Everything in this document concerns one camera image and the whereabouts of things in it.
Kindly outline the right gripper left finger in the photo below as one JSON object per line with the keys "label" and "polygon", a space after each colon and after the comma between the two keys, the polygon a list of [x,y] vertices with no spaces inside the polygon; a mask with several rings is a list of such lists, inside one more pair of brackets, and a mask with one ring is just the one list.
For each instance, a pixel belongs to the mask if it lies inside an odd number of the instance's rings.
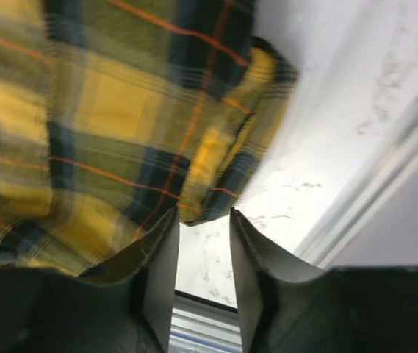
{"label": "right gripper left finger", "polygon": [[179,212],[78,277],[0,267],[0,352],[166,352]]}

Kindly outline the yellow plaid long sleeve shirt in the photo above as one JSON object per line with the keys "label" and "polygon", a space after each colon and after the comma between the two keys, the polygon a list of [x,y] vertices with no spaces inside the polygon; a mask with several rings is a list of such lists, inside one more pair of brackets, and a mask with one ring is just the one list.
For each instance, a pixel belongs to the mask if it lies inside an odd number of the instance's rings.
{"label": "yellow plaid long sleeve shirt", "polygon": [[226,215],[298,73],[254,1],[0,1],[0,265],[77,275]]}

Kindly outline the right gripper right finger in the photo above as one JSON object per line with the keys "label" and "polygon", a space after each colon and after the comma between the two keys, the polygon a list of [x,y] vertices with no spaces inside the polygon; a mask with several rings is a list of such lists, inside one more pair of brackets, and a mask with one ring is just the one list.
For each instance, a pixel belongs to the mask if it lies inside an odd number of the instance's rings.
{"label": "right gripper right finger", "polygon": [[244,352],[418,352],[418,267],[323,270],[239,210],[229,227]]}

